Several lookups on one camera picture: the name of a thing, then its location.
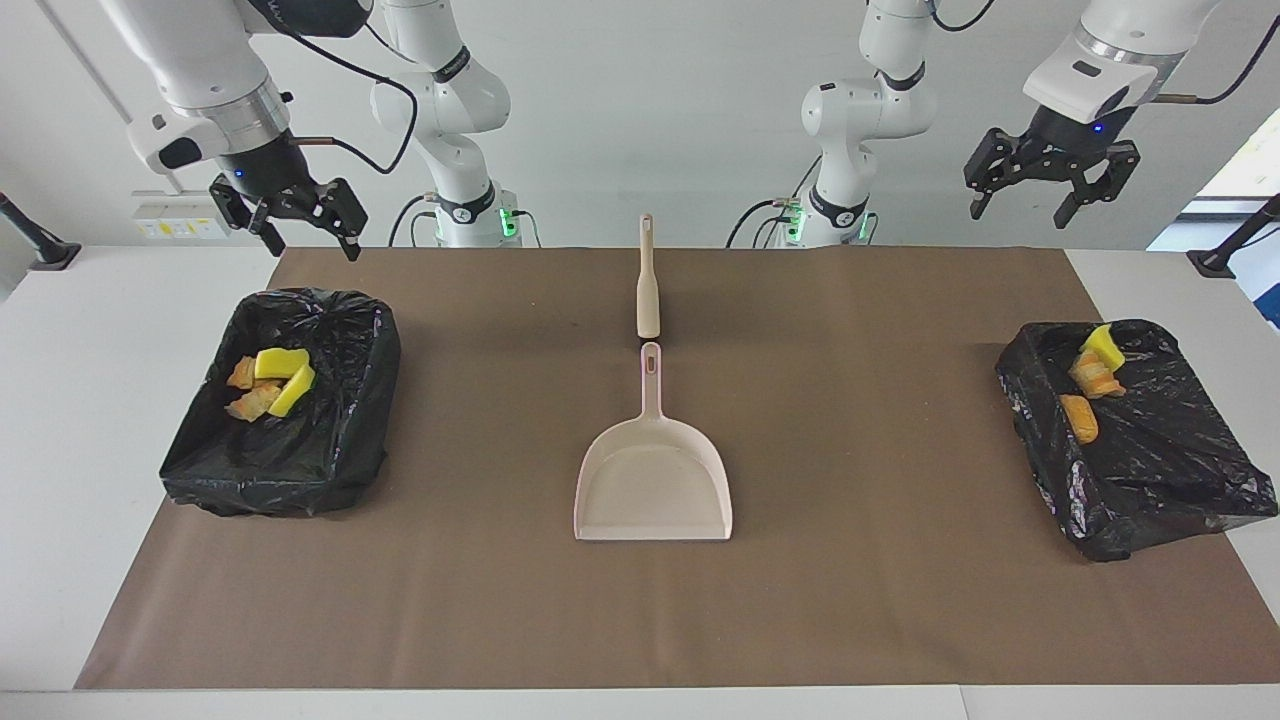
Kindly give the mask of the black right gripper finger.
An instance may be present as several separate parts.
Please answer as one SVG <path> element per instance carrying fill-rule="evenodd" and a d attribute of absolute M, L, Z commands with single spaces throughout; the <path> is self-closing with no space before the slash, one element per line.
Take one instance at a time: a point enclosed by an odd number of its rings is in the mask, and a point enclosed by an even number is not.
<path fill-rule="evenodd" d="M 337 238 L 349 263 L 358 260 L 358 240 L 367 222 L 367 213 L 344 178 L 317 187 L 317 227 Z"/>
<path fill-rule="evenodd" d="M 246 231 L 257 237 L 273 258 L 280 258 L 285 251 L 285 241 L 271 222 L 270 205 L 265 200 L 251 204 L 220 173 L 209 186 L 209 193 L 223 220 L 233 231 Z"/>

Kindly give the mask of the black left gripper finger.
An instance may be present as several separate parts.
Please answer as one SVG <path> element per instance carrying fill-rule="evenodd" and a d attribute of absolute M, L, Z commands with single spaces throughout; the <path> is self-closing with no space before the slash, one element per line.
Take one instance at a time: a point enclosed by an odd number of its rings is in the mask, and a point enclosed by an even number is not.
<path fill-rule="evenodd" d="M 1071 190 L 1053 214 L 1053 225 L 1064 231 L 1076 213 L 1096 202 L 1112 202 L 1123 192 L 1140 163 L 1142 155 L 1132 140 L 1108 145 L 1100 158 L 1102 170 L 1094 179 L 1088 179 L 1085 163 L 1068 163 L 1068 179 Z"/>
<path fill-rule="evenodd" d="M 984 214 L 996 192 L 1023 179 L 1024 137 L 1009 135 L 1000 128 L 989 128 L 963 168 L 963 177 L 974 199 L 969 214 L 977 222 Z"/>

